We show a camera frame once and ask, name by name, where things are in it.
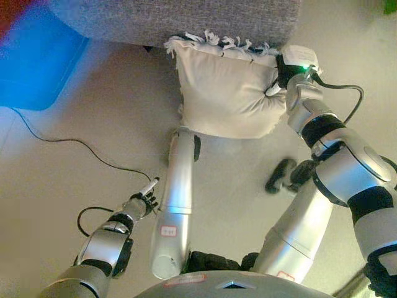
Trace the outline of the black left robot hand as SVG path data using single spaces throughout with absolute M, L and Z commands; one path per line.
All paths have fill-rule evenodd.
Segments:
M 158 205 L 158 202 L 156 201 L 157 198 L 154 195 L 154 187 L 157 185 L 159 180 L 160 180 L 159 177 L 155 177 L 146 186 L 144 186 L 137 193 L 133 194 L 130 197 L 130 200 L 141 201 L 145 204 L 144 217 L 146 217 L 152 212 L 156 213 L 154 209 Z

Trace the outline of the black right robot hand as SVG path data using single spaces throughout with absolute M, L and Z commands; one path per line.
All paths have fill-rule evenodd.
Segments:
M 309 68 L 318 71 L 319 63 L 314 50 L 299 46 L 288 45 L 281 54 L 276 56 L 277 77 L 270 87 L 265 91 L 267 97 L 274 96 L 282 89 L 287 88 L 287 84 L 295 75 L 305 73 Z

